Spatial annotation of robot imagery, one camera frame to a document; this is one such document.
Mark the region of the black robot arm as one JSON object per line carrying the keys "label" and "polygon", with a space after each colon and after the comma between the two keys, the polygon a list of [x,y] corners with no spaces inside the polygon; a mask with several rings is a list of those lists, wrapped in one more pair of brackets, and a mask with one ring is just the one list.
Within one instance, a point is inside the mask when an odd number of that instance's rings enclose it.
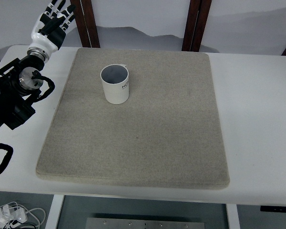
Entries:
{"label": "black robot arm", "polygon": [[41,75],[44,65],[40,57],[27,55],[0,68],[0,127],[24,124],[35,114],[32,104],[54,91],[54,82]]}

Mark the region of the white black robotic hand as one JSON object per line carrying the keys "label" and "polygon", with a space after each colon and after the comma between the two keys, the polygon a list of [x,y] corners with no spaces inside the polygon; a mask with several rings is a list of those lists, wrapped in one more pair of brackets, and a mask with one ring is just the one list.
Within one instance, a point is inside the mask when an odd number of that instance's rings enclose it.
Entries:
{"label": "white black robotic hand", "polygon": [[76,9],[73,4],[65,8],[65,4],[65,0],[52,0],[47,5],[31,32],[28,55],[37,56],[46,63],[61,48],[67,29],[75,19],[73,12]]}

